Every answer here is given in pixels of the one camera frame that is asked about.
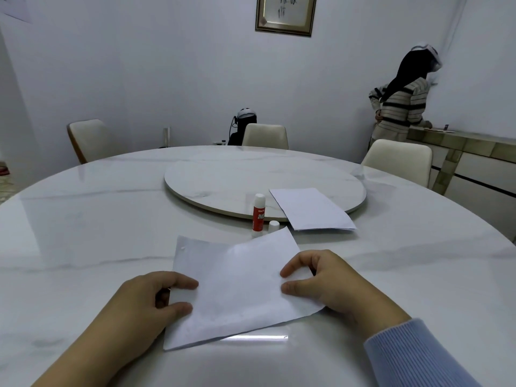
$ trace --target white chair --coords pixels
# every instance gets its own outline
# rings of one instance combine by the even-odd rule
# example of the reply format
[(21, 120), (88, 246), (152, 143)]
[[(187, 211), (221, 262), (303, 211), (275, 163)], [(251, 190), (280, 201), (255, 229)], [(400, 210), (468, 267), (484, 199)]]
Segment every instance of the white chair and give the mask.
[(287, 130), (280, 125), (249, 123), (243, 134), (242, 146), (288, 149)]
[(377, 140), (362, 165), (428, 187), (432, 157), (432, 149), (425, 145)]
[(67, 131), (81, 164), (126, 153), (102, 121), (74, 122)]

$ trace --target white marble tabletop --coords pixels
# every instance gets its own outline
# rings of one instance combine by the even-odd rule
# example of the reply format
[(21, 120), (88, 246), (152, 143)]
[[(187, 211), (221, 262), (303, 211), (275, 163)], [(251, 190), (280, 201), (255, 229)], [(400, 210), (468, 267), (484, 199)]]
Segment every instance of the white marble tabletop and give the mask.
[(345, 169), (319, 158), (293, 156), (288, 150), (271, 154), (220, 146), (172, 163), (164, 175), (169, 189), (183, 200), (233, 217), (253, 218), (255, 195), (265, 195), (265, 221), (288, 222), (270, 189), (316, 187), (345, 212), (365, 201), (366, 190)]
[[(0, 385), (33, 382), (123, 281), (171, 269), (177, 235), (227, 243), (251, 238), (248, 220), (194, 207), (166, 189), (171, 163), (210, 149), (220, 147), (93, 162), (0, 206)], [(344, 169), (367, 189), (366, 202), (351, 214), (356, 232), (294, 233), (299, 247), (332, 249), (421, 317), (479, 382), (513, 385), (516, 247), (474, 214), (413, 183), (336, 159), (288, 155)], [(360, 340), (325, 311), (190, 349), (165, 353), (162, 344), (116, 384), (375, 385)]]

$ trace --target blue sleeve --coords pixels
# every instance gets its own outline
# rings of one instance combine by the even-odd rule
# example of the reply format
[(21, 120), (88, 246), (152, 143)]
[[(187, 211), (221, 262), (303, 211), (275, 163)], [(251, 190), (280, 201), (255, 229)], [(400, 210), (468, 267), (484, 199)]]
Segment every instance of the blue sleeve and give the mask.
[(364, 347), (380, 387), (480, 386), (421, 319), (382, 331)]

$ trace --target picture frame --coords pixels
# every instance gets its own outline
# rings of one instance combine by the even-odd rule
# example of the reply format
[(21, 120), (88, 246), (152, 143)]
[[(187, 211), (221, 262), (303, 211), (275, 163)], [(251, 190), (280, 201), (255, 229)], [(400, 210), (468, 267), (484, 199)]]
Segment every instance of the picture frame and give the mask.
[(317, 0), (257, 0), (256, 31), (312, 36)]

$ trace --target striped sweater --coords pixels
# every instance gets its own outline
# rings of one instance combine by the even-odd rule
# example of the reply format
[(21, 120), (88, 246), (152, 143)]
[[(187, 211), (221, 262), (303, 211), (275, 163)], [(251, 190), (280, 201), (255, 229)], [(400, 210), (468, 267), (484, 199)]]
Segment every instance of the striped sweater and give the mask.
[(387, 84), (375, 88), (369, 94), (373, 109), (382, 110), (381, 116), (384, 117), (378, 126), (397, 133), (407, 133), (410, 125), (419, 125), (422, 122), (430, 83), (423, 77), (419, 77), (393, 94), (385, 103), (380, 103), (388, 86)]

